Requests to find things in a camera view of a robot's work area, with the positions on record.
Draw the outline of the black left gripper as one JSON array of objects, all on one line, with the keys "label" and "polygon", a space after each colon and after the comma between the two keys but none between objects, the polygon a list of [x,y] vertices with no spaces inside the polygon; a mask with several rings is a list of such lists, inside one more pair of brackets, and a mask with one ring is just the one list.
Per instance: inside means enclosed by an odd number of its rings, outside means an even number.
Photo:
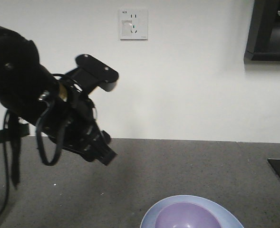
[{"label": "black left gripper", "polygon": [[52,162],[59,160],[62,150],[79,154],[88,162],[97,159],[105,166],[117,156],[108,146],[111,142],[109,134],[101,131],[96,123],[94,108],[87,94],[81,92],[68,97],[68,109],[52,140],[56,144]]}]

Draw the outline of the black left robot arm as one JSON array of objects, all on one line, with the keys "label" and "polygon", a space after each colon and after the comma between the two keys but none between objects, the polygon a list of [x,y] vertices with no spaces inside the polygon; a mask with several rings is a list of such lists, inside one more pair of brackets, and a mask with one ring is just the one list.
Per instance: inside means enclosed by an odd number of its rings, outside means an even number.
[{"label": "black left robot arm", "polygon": [[116,153],[96,123],[89,94],[97,87],[113,90],[119,75],[88,54],[77,56],[76,64],[66,74],[52,74],[40,64],[33,41],[0,26],[0,102],[36,127],[42,162],[54,165],[68,150],[108,165]]}]

